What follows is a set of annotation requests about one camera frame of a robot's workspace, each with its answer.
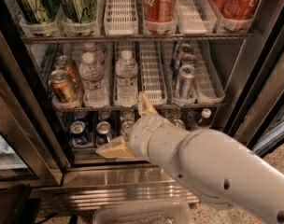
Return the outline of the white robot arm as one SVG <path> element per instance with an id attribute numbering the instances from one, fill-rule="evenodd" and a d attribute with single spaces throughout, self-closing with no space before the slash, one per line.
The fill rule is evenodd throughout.
<path id="1" fill-rule="evenodd" d="M 162 117 L 148 96 L 127 137 L 96 149 L 105 158 L 141 158 L 215 209 L 240 207 L 266 224 L 284 224 L 284 174 L 225 133 L 192 132 Z"/>

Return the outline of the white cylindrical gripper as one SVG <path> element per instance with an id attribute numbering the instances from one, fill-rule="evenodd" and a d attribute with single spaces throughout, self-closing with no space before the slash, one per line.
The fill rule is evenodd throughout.
<path id="1" fill-rule="evenodd" d="M 158 115 L 143 91 L 138 95 L 137 107 L 142 118 L 130 131 L 129 148 L 126 139 L 118 136 L 98 147 L 95 152 L 106 159 L 130 159 L 136 156 L 160 166 L 169 175 L 183 175 L 178 149 L 189 132 Z"/>

